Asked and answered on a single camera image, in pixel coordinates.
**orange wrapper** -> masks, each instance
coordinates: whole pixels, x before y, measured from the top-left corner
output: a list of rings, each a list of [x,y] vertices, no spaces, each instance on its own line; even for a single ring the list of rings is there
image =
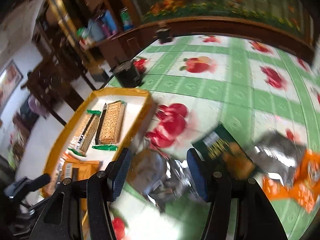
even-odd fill
[[[262,189],[268,199],[293,198],[310,213],[320,194],[320,154],[306,150],[297,169],[292,188],[283,187],[268,177],[263,178]]]

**white wall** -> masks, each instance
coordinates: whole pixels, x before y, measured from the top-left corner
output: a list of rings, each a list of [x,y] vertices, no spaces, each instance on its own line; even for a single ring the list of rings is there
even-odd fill
[[[6,148],[9,144],[10,133],[13,131],[12,117],[16,111],[19,111],[20,106],[30,94],[27,88],[21,90],[20,86],[28,79],[27,73],[32,71],[42,61],[42,56],[33,42],[28,41],[18,51],[16,51],[4,65],[0,66],[0,73],[11,60],[14,61],[22,73],[23,79],[11,94],[7,104],[0,114],[0,119],[3,121],[0,132],[0,152],[5,158],[7,157]]]

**framed picture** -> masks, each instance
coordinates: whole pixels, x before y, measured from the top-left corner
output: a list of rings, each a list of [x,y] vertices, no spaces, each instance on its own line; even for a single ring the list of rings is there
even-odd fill
[[[22,80],[23,76],[16,64],[12,61],[0,75],[0,113],[3,111],[12,92]]]

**dark green packet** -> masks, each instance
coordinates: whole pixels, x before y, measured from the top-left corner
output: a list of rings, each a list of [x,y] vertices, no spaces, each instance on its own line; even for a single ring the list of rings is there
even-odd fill
[[[247,179],[256,171],[256,165],[222,123],[192,145],[214,171],[233,179]]]

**white floor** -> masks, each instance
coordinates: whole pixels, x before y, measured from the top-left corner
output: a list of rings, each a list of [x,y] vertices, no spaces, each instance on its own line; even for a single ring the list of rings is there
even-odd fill
[[[109,66],[105,65],[103,67],[109,75]],[[96,88],[100,88],[103,85],[102,82],[95,82],[89,74],[87,74],[87,77]],[[74,81],[72,85],[83,99],[86,99],[92,92],[91,88],[81,77]],[[66,122],[70,120],[74,113],[72,108],[65,102],[57,105],[55,110]],[[63,125],[52,115],[49,115],[47,119],[39,117],[31,131],[25,153],[16,172],[16,180],[23,177],[34,179],[43,174],[48,154],[62,129]],[[31,192],[27,196],[29,204],[36,204],[38,199],[39,192]]]

